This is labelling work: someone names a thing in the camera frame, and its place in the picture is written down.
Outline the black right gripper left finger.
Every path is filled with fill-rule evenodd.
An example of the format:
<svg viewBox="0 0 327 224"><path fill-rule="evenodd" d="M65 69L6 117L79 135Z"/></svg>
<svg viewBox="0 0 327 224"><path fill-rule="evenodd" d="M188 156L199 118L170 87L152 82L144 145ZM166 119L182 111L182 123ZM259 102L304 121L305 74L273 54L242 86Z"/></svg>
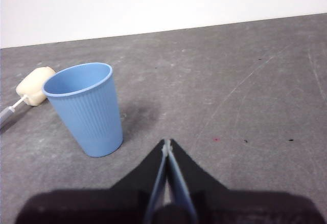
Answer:
<svg viewBox="0 0 327 224"><path fill-rule="evenodd" d="M142 223L162 162L161 140L110 188L58 189L27 200L16 223Z"/></svg>

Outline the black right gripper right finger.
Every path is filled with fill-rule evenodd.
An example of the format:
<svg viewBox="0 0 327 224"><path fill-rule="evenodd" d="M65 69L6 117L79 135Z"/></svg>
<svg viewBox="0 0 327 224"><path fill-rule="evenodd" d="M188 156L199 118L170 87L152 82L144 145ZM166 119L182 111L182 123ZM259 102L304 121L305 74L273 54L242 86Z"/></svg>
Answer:
<svg viewBox="0 0 327 224"><path fill-rule="evenodd" d="M167 140L174 199L195 223L322 223L308 198L287 192L229 189Z"/></svg>

